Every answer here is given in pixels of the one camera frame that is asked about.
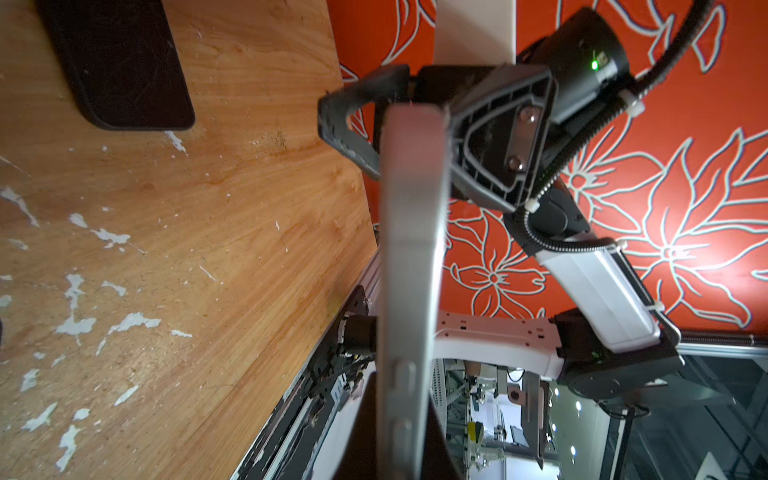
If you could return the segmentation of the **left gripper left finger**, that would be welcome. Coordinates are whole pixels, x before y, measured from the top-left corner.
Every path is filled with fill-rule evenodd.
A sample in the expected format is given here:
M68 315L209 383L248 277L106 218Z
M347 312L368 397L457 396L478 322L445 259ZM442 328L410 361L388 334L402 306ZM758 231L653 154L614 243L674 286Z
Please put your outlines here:
M370 375L347 446L334 480L376 479L377 474L377 372Z

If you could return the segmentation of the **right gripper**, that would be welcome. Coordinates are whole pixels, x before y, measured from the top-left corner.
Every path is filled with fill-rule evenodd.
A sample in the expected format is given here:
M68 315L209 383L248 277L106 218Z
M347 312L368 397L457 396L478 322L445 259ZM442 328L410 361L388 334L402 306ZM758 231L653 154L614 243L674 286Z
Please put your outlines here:
M408 65L387 65L318 100L318 136L379 180L378 148L389 106L446 107L453 185L483 208L512 213L531 196L556 93L543 65L428 65L415 76ZM368 106L374 125L364 134L355 120Z

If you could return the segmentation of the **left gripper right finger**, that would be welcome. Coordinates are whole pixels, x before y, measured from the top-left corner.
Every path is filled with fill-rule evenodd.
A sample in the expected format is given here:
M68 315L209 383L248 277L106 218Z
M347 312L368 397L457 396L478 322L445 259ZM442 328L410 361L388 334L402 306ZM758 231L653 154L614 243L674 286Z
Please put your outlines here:
M422 480L459 480L460 475L449 454L437 412L429 399L422 458Z

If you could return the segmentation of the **black phone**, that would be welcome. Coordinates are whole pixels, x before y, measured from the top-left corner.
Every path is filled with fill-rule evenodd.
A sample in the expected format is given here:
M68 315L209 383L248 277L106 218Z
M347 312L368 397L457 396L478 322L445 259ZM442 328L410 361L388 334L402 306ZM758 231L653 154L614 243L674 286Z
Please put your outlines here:
M376 470L380 479L417 479L450 190L444 111L429 104L390 107L380 148Z

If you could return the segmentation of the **dark phone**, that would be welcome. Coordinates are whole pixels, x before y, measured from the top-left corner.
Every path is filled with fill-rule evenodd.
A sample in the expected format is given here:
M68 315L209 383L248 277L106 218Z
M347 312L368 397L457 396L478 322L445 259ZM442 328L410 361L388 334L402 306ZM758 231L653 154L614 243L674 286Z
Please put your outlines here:
M183 131L196 120L160 1L37 1L81 114L109 131Z

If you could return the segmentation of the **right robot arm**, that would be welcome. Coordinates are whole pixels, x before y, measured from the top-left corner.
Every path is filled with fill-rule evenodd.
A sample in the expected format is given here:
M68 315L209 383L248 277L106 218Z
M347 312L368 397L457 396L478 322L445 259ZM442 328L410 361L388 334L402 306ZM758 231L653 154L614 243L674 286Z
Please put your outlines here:
M608 23L581 8L514 64L382 67L318 103L320 138L382 183L381 314L372 340L380 392L423 396L440 348L453 358L518 365L593 400L625 396L682 367L680 335L624 256L594 236L560 182L571 159L616 117L640 109L710 10L695 2L671 47L640 79ZM556 346L533 351L497 322L439 317L450 198L498 211L574 308L552 320Z

